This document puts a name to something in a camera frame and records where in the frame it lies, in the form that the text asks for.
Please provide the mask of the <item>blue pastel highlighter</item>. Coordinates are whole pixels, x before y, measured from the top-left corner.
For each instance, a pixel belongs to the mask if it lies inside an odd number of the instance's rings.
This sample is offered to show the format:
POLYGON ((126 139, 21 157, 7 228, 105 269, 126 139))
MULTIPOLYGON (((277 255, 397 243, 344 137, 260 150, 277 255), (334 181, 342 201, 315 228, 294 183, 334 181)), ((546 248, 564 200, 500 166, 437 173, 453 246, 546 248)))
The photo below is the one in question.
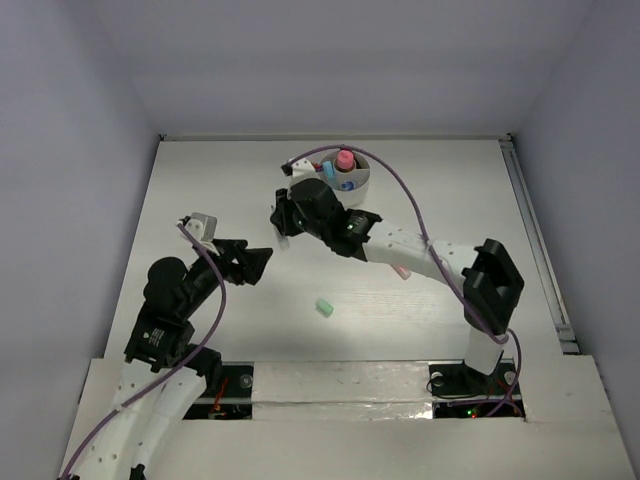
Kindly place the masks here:
POLYGON ((333 181, 335 179, 335 171, 333 168, 333 164, 331 161, 325 161, 322 163, 322 169, 324 175, 328 181, 333 181))

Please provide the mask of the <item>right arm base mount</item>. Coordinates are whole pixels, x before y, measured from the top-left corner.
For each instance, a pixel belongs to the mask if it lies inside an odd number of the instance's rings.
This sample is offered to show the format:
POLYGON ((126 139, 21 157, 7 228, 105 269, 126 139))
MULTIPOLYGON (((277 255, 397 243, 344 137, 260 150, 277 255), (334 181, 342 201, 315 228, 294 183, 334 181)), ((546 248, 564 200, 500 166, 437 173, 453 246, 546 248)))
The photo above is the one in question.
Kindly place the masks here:
POLYGON ((426 390, 432 396, 435 419, 526 417, 521 390, 512 386, 516 365, 501 362, 490 376, 462 363, 429 366, 426 390))

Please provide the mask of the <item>green pastel highlighter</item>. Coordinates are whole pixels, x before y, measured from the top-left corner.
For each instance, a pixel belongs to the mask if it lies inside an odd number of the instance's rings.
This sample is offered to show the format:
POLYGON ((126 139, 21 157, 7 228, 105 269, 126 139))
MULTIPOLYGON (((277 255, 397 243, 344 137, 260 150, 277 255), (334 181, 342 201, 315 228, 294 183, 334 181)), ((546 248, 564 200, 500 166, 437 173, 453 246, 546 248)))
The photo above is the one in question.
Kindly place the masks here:
POLYGON ((286 236, 281 236, 278 240, 278 243, 282 251, 286 251, 290 248, 289 238, 286 236))

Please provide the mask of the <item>pink capped pencil tube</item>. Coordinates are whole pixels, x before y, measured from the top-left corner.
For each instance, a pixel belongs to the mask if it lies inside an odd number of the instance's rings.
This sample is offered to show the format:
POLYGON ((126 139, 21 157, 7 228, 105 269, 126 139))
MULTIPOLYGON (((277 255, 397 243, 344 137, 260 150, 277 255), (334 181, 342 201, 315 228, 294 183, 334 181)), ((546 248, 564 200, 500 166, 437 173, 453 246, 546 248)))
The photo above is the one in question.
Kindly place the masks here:
POLYGON ((348 173, 357 168, 357 161, 352 151, 342 149, 337 153, 336 160, 334 162, 335 169, 348 173))

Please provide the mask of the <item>green marker cap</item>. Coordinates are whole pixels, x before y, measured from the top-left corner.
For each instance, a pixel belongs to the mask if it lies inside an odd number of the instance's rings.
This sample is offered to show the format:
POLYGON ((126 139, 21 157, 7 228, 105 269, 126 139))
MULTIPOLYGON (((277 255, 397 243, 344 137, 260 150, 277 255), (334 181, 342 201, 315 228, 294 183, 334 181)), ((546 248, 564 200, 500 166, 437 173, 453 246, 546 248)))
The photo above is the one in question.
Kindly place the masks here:
POLYGON ((319 298, 315 303, 316 310, 324 317, 330 317, 334 312, 333 305, 325 299, 319 298))

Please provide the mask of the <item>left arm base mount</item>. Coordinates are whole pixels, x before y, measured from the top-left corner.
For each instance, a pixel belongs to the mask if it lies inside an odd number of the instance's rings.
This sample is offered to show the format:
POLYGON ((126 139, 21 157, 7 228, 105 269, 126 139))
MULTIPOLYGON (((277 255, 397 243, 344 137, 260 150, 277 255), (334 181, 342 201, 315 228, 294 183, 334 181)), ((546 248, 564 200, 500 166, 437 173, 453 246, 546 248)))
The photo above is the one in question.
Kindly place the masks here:
POLYGON ((187 410, 184 420, 250 420, 253 416, 252 363, 225 363, 219 385, 207 390, 187 410))

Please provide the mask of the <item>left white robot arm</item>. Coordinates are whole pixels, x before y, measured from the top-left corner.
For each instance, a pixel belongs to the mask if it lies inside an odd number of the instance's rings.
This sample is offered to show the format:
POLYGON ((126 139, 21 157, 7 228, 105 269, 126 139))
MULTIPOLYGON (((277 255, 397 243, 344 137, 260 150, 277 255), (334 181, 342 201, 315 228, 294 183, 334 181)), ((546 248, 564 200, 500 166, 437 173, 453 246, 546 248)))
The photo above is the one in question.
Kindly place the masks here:
POLYGON ((245 240, 195 242, 197 260, 154 262, 124 349, 110 411, 81 441, 63 479, 150 479, 178 424, 201 395, 224 384, 219 352, 194 344, 191 316, 227 285, 254 285, 273 251, 245 240))

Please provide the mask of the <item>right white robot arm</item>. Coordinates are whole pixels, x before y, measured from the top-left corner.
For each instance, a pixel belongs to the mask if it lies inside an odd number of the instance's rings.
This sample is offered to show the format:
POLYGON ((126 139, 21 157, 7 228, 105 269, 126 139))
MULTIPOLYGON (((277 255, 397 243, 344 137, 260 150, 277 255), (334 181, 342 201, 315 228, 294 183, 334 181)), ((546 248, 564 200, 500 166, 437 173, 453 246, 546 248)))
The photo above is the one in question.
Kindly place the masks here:
POLYGON ((461 296, 470 325, 462 384, 482 392, 496 381, 511 316, 524 290, 524 279, 502 243, 426 240, 375 213, 345 208, 329 186, 314 178, 278 189, 270 221, 282 236, 306 233, 339 256, 404 269, 452 288, 461 296))

